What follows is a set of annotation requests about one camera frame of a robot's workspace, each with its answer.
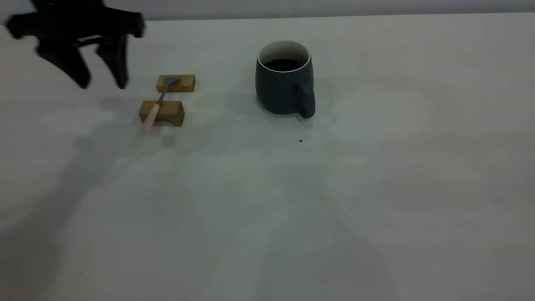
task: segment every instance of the wall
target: wall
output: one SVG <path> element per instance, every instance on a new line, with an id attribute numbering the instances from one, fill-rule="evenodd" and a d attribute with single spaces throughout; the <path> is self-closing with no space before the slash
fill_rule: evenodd
<path id="1" fill-rule="evenodd" d="M 535 11 L 535 0 L 105 0 L 147 20 Z M 30 11 L 30 0 L 2 0 L 0 20 Z"/>

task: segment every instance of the pink spoon handle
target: pink spoon handle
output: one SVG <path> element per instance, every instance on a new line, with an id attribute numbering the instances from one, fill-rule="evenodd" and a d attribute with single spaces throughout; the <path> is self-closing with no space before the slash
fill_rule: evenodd
<path id="1" fill-rule="evenodd" d="M 160 105 L 155 104 L 154 107 L 152 107 L 149 115 L 143 122 L 143 130 L 145 133 L 150 132 L 150 129 L 152 128 L 152 124 L 154 123 L 154 120 L 156 119 L 156 115 L 158 115 L 158 111 L 160 111 Z"/>

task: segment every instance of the spoon handle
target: spoon handle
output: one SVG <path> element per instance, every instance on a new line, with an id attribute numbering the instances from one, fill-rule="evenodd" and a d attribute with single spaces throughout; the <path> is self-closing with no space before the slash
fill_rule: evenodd
<path id="1" fill-rule="evenodd" d="M 163 93 L 160 95 L 160 98 L 158 98 L 158 101 L 156 102 L 157 104 L 162 104 L 162 102 L 164 101 L 164 96 L 165 96 L 165 93 L 167 93 L 167 87 L 169 86 L 169 84 L 165 84 L 165 88 L 164 88 L 164 91 Z"/>
<path id="2" fill-rule="evenodd" d="M 143 130 L 145 131 L 145 133 L 150 132 L 150 129 L 152 129 L 152 125 L 154 124 L 154 120 L 156 120 L 156 115 L 158 115 L 159 111 L 160 105 L 156 103 L 154 107 L 152 107 L 145 121 L 143 122 Z"/>

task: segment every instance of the mug handle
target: mug handle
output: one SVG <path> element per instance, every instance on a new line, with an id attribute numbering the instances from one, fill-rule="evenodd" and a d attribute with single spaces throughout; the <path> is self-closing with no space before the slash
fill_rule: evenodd
<path id="1" fill-rule="evenodd" d="M 316 112 L 316 97 L 312 86 L 303 78 L 295 81 L 297 86 L 297 111 L 303 118 L 310 118 Z"/>

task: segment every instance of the mug rim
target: mug rim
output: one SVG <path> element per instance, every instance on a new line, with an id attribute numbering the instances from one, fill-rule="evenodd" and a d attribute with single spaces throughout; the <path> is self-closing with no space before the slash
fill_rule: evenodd
<path id="1" fill-rule="evenodd" d="M 266 48 L 270 44 L 278 43 L 278 42 L 282 42 L 282 41 L 296 43 L 296 44 L 300 45 L 301 47 L 303 47 L 307 51 L 307 54 L 308 54 L 307 62 L 304 63 L 301 67 L 299 67 L 299 68 L 297 68 L 295 70 L 290 70 L 290 71 L 277 71 L 277 70 L 269 69 L 268 67 L 264 66 L 264 64 L 262 64 L 262 62 L 260 61 L 260 53 L 262 52 L 262 50 L 264 50 L 264 48 Z M 260 49 L 260 51 L 258 52 L 258 55 L 256 56 L 256 61 L 260 64 L 260 66 L 262 66 L 266 70 L 273 71 L 273 72 L 276 72 L 276 73 L 292 73 L 292 72 L 301 70 L 301 69 L 305 68 L 308 65 L 308 63 L 310 62 L 311 59 L 312 59 L 312 55 L 310 55 L 310 51 L 303 44 L 301 44 L 299 42 L 296 42 L 294 40 L 284 40 L 284 39 L 278 40 L 278 41 L 269 42 L 266 46 L 264 46 L 264 47 L 262 47 L 262 49 Z"/>

